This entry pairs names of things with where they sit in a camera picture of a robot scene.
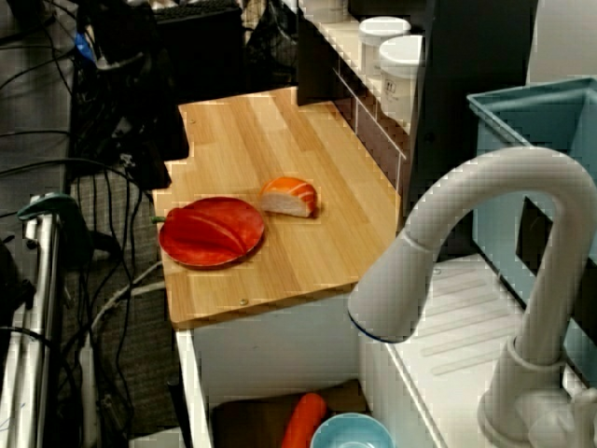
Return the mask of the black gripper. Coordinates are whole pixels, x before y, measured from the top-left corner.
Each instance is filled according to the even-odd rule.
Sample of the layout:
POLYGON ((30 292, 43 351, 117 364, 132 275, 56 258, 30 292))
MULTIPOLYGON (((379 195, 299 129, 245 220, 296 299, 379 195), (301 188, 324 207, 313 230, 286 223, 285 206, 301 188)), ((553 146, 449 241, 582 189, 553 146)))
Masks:
POLYGON ((135 137, 156 144, 144 142, 127 147, 125 172, 141 189, 168 188, 172 180, 163 161, 186 158, 189 145, 167 53, 139 52, 112 63, 101 57, 97 69, 135 137))

